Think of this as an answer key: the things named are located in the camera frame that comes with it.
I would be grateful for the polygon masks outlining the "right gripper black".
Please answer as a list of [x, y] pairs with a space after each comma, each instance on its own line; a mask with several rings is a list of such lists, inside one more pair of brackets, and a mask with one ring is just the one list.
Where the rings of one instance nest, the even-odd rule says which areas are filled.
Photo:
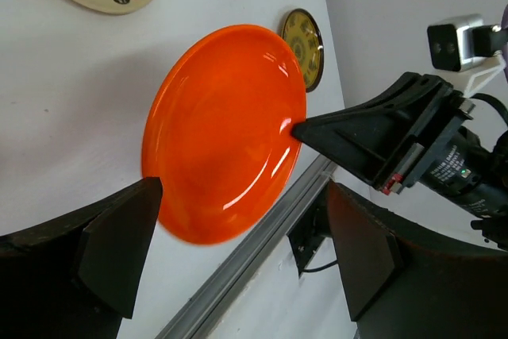
[[441, 77], [405, 72], [371, 101], [309, 118], [291, 134], [386, 195], [422, 183], [462, 196], [483, 177], [483, 148], [464, 127], [474, 109]]

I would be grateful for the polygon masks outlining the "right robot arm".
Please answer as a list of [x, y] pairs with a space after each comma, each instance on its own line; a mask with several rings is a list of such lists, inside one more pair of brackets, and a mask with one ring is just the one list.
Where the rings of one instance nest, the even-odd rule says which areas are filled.
[[444, 79], [406, 72], [372, 100], [299, 122], [291, 134], [386, 195], [425, 185], [506, 249], [507, 135], [483, 148], [464, 127], [474, 107]]

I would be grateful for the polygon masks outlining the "orange plate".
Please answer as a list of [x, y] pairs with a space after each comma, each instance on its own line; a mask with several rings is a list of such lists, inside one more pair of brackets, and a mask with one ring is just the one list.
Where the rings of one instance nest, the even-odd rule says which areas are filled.
[[252, 228], [283, 193], [306, 118], [301, 70], [287, 43], [258, 25], [202, 38], [176, 62], [148, 114], [144, 177], [163, 187], [160, 224], [194, 245]]

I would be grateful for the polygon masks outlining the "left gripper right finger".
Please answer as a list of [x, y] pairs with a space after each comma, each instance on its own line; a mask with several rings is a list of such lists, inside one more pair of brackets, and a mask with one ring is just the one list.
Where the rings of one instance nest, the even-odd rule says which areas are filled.
[[504, 338], [507, 254], [446, 237], [346, 186], [326, 188], [350, 318], [362, 338]]

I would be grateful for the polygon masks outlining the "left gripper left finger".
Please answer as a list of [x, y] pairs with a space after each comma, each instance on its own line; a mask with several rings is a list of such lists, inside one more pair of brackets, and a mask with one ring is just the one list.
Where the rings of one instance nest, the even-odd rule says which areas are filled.
[[115, 338], [133, 316], [163, 188], [144, 178], [1, 238], [3, 338]]

